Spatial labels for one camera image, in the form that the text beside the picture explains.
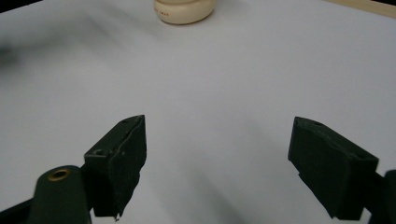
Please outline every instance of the screw hole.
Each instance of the screw hole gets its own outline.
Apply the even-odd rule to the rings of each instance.
[[[105,155],[105,152],[102,149],[96,149],[93,154],[98,155],[98,156],[103,156]]]
[[[49,181],[60,181],[67,178],[69,175],[70,175],[70,170],[68,169],[57,170],[49,175]]]
[[[323,126],[322,123],[319,123],[319,122],[317,122],[317,121],[314,121],[313,124],[316,125],[316,126]]]

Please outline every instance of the black plastic part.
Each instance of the black plastic part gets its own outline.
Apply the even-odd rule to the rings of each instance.
[[[97,217],[122,216],[146,157],[143,115],[120,121],[84,155],[81,169]]]
[[[32,199],[19,203],[0,213],[1,224],[24,224],[29,216]]]
[[[396,170],[388,171],[384,177],[384,200],[390,223],[396,223]]]
[[[319,122],[295,118],[289,160],[331,217],[361,218],[377,157]]]
[[[40,1],[41,0],[2,0],[2,2],[0,3],[0,13],[9,11],[17,7],[24,7]]]
[[[91,223],[82,175],[77,166],[58,167],[38,178],[27,223]]]

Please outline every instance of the white table surface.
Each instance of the white table surface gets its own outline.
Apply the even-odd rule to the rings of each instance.
[[[122,223],[316,224],[288,161],[295,116],[396,168],[396,20],[321,0],[219,0],[195,24],[151,1],[45,0],[0,14],[0,210],[145,114],[148,160]],[[113,223],[112,218],[92,218]]]

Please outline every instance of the cream ceramic object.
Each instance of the cream ceramic object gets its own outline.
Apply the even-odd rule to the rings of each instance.
[[[207,17],[216,0],[154,0],[154,9],[162,21],[187,24]]]

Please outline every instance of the white surface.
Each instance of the white surface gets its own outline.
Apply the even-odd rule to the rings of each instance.
[[[287,160],[292,121],[394,169],[395,36],[394,19],[320,0],[219,0],[187,26],[135,0],[0,14],[0,210],[145,114],[148,160],[120,224],[339,223]]]

